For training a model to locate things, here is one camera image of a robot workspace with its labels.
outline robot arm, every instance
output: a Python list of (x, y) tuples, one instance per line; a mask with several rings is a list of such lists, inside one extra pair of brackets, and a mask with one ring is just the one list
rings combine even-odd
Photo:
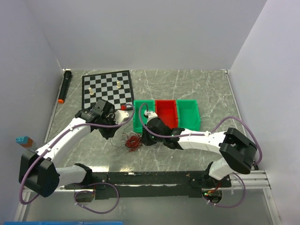
[[(118, 125), (128, 120), (128, 118), (129, 114), (126, 111), (115, 110), (111, 103), (103, 100), (97, 101), (94, 107), (80, 110), (70, 124), (49, 143), (36, 151), (26, 150), (23, 153), (19, 182), (22, 182), (25, 173), (33, 162), (41, 156), (45, 150), (49, 150), (32, 169), (26, 178), (25, 186), (43, 197), (47, 197), (59, 186), (71, 183), (90, 184), (92, 170), (87, 166), (75, 164), (70, 167), (57, 168), (57, 165), (59, 165), (64, 156), (69, 153), (75, 143), (91, 133), (94, 129), (98, 129), (101, 135), (108, 139), (113, 137), (119, 128), (97, 127), (96, 125)], [(78, 126), (85, 123), (94, 124), (95, 126)], [(59, 140), (58, 138), (65, 132), (67, 133)]]
[(162, 138), (151, 135), (143, 128), (143, 144), (153, 145), (159, 142), (170, 149), (200, 149), (222, 155), (221, 159), (211, 162), (206, 169), (207, 176), (205, 179), (209, 183), (211, 183), (209, 180), (216, 183), (233, 172), (242, 174), (250, 173), (257, 150), (256, 145), (237, 129), (228, 128), (227, 132), (213, 134), (191, 131), (184, 128), (170, 129), (155, 112), (146, 111), (144, 116), (148, 118), (147, 128), (155, 134), (186, 136)]

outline marble floor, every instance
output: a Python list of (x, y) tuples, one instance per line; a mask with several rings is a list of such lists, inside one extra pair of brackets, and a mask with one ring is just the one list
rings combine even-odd
[[(48, 141), (54, 138), (81, 109), (82, 76), (110, 72), (108, 70), (72, 70), (73, 79), (66, 101), (58, 105), (51, 125)], [(211, 130), (226, 116), (238, 116), (227, 75), (221, 70), (131, 70), (135, 99), (196, 99), (201, 115), (201, 131)], [(217, 131), (237, 128), (241, 125), (227, 120)], [(121, 134), (132, 131), (121, 127), (114, 138), (104, 139), (98, 131), (80, 140), (61, 159), (58, 166), (82, 163), (97, 172), (127, 171), (184, 171), (204, 170), (218, 160), (220, 155), (203, 150), (171, 150), (156, 144), (142, 146), (128, 152), (120, 143)]]

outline white wall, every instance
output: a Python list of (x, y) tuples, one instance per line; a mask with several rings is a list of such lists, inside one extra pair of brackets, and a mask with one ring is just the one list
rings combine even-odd
[(266, 0), (25, 0), (62, 68), (230, 68)]
[(284, 224), (300, 224), (300, 2), (268, 0), (230, 72)]
[(18, 205), (23, 148), (15, 138), (42, 143), (61, 69), (23, 0), (0, 1), (0, 224)]

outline chess piece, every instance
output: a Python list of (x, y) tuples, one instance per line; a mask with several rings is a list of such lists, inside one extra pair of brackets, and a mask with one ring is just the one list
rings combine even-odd
[(89, 91), (90, 91), (90, 95), (94, 95), (92, 88), (89, 88)]
[(117, 88), (118, 88), (118, 89), (121, 88), (120, 81), (117, 81)]

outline blue block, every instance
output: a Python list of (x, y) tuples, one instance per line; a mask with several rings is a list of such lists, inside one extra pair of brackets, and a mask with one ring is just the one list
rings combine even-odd
[(17, 138), (15, 139), (15, 142), (16, 142), (17, 144), (27, 144), (28, 138), (29, 138), (28, 136), (17, 137)]
[(44, 225), (83, 225), (83, 222), (45, 222)]
[(84, 222), (83, 225), (123, 225), (123, 222), (118, 221), (118, 222)]
[(4, 222), (4, 225), (44, 225), (44, 222)]

